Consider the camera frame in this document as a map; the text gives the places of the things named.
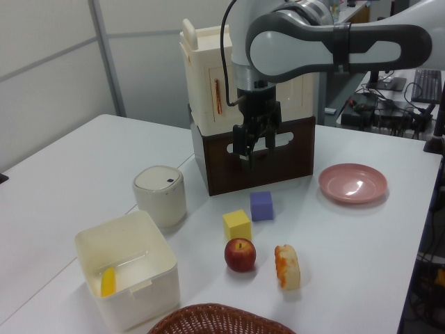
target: plate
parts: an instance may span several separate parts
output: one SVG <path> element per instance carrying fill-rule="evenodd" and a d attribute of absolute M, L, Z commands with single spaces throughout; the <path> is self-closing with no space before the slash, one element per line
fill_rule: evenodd
<path fill-rule="evenodd" d="M 318 178 L 329 198 L 347 203 L 366 203 L 387 190 L 387 179 L 378 170 L 360 164 L 339 164 L 326 168 Z"/>

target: table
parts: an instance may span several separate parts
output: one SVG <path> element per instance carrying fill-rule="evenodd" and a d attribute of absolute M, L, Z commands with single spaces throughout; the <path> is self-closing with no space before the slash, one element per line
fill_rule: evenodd
<path fill-rule="evenodd" d="M 401 102 L 405 102 L 405 96 L 407 98 L 408 101 L 411 102 L 411 94 L 412 94 L 412 87 L 413 85 L 410 85 L 411 82 L 414 81 L 414 74 L 415 74 L 415 69 L 409 69 L 409 70 L 397 70 L 394 71 L 393 74 L 391 74 L 392 77 L 402 77 L 402 78 L 406 78 L 406 84 L 405 87 L 403 89 L 403 91 L 401 92 L 396 92 L 393 90 L 379 90 L 387 99 L 391 99 L 393 101 L 401 101 Z M 380 76 L 385 75 L 385 72 L 380 72 Z M 358 85 L 357 90 L 361 90 L 363 87 L 365 87 L 365 85 L 368 83 L 369 81 L 369 77 L 370 77 L 370 72 L 366 73 L 366 75 L 364 76 L 362 82 L 360 83 L 360 85 Z M 444 78 L 445 78 L 445 71 L 442 71 L 442 85 L 444 82 Z M 427 103 L 419 103 L 419 102 L 413 102 L 414 105 L 420 107 L 420 108 L 427 108 L 429 104 Z M 419 139 L 423 140 L 423 141 L 427 141 L 429 139 L 431 139 L 432 133 L 434 131 L 434 126 L 435 126 L 435 120 L 437 118 L 437 112 L 439 110 L 439 105 L 437 104 L 436 107 L 433 109 L 432 111 L 432 122 L 430 123 L 430 125 L 426 128 L 426 130 L 424 132 L 421 132 L 419 134 Z M 348 125 L 342 125 L 341 124 L 341 114 L 340 116 L 337 118 L 337 123 L 336 123 L 337 127 L 342 127 L 344 129 L 357 129 L 354 127 L 350 127 Z M 390 134 L 390 129 L 385 129 L 385 128 L 378 128 L 378 127 L 369 127 L 366 128 L 365 131 L 368 132 L 374 132 L 374 133 L 379 133 L 379 134 Z M 405 138 L 412 138 L 414 131 L 413 130 L 405 130 L 404 133 L 404 137 Z"/>
<path fill-rule="evenodd" d="M 126 214 L 131 184 L 193 153 L 190 131 L 103 115 L 7 170 L 0 184 L 0 324 L 76 258 L 74 235 Z"/>
<path fill-rule="evenodd" d="M 127 145 L 128 151 L 137 146 Z M 395 333 L 440 161 L 423 152 L 421 141 L 317 126 L 312 176 L 209 197 L 194 157 L 188 158 L 179 168 L 188 216 L 165 233 L 178 257 L 180 306 L 223 303 L 304 334 Z M 381 171 L 387 195 L 366 205 L 327 199 L 318 176 L 345 162 Z M 256 270 L 234 273 L 223 257 L 221 216 L 237 209 L 249 216 L 250 192 L 265 190 L 272 193 L 275 219 L 252 227 Z M 302 287 L 294 292 L 277 284 L 273 250 L 282 244 L 293 245 L 299 256 Z M 146 333 L 160 318 L 128 333 Z M 77 260 L 0 326 L 0 333 L 30 331 L 110 333 Z"/>

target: red apple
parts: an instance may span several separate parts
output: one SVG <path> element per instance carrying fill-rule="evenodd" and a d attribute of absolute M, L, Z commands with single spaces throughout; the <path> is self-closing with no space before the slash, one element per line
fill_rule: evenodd
<path fill-rule="evenodd" d="M 227 242 L 224 258 L 231 270 L 243 273 L 253 269 L 257 251 L 249 240 L 235 238 Z"/>

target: yellow object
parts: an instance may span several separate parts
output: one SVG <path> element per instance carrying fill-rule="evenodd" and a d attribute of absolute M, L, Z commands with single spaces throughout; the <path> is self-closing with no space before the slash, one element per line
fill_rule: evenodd
<path fill-rule="evenodd" d="M 102 275 L 101 294 L 102 297 L 107 297 L 116 292 L 116 275 L 112 267 L 105 270 Z"/>
<path fill-rule="evenodd" d="M 238 210 L 223 214 L 224 234 L 229 239 L 245 238 L 252 241 L 252 231 L 250 219 L 244 210 Z"/>
<path fill-rule="evenodd" d="M 434 283 L 437 285 L 441 285 L 442 287 L 445 287 L 445 270 L 439 269 L 437 271 L 437 277 Z"/>

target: brown basket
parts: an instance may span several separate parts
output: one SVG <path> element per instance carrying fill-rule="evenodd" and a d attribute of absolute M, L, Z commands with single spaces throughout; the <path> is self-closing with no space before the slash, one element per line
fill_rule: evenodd
<path fill-rule="evenodd" d="M 197 304 L 174 311 L 148 334 L 296 334 L 286 326 L 221 304 Z"/>

